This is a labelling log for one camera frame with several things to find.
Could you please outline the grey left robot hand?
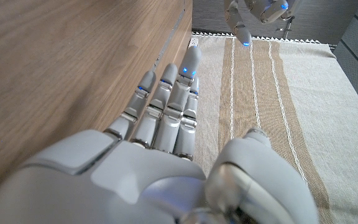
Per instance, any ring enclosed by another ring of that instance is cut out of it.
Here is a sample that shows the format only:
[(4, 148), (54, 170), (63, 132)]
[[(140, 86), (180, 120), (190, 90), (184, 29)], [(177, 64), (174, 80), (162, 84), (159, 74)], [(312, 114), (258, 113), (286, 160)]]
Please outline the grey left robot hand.
[[(301, 6), (301, 0), (245, 0), (249, 12), (262, 24), (277, 19), (291, 19)], [(245, 47), (252, 43), (252, 36), (239, 12), (238, 0), (224, 0), (224, 18), (233, 35)]]

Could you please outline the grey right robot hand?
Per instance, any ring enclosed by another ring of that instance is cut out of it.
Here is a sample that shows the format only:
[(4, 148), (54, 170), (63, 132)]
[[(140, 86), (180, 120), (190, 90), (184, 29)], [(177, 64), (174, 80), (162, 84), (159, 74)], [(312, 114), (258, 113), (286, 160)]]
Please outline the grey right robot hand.
[(145, 73), (123, 113), (45, 148), (0, 185), (0, 223), (318, 223), (300, 174), (260, 128), (194, 160), (201, 50), (158, 80)]

